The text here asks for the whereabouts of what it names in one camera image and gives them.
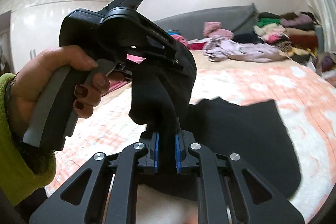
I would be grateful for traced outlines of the green sleeve forearm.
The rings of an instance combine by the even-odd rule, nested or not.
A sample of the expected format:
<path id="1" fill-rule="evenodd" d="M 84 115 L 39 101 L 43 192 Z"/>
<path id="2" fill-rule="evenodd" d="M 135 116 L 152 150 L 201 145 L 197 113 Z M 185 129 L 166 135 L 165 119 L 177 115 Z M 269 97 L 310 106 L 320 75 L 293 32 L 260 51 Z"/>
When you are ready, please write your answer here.
<path id="1" fill-rule="evenodd" d="M 12 73 L 1 76 L 1 191 L 10 205 L 17 206 L 35 190 L 52 182 L 56 175 L 56 159 L 29 147 L 14 137 L 7 119 L 6 91 L 14 79 Z"/>

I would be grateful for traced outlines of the left hand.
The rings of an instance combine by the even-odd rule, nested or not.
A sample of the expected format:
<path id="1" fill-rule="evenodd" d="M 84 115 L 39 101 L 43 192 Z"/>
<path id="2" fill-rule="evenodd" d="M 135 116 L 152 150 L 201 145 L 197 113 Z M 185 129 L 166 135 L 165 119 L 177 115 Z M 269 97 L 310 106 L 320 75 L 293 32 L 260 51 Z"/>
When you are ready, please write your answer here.
<path id="1" fill-rule="evenodd" d="M 45 50 L 30 60 L 15 76 L 10 88 L 11 100 L 7 104 L 10 131 L 22 139 L 28 129 L 31 116 L 41 92 L 56 69 L 70 65 L 78 71 L 91 71 L 98 65 L 78 46 L 65 46 Z M 108 76 L 97 73 L 90 84 L 72 89 L 76 100 L 73 109 L 81 118 L 89 118 L 111 82 L 123 81 L 118 72 Z"/>

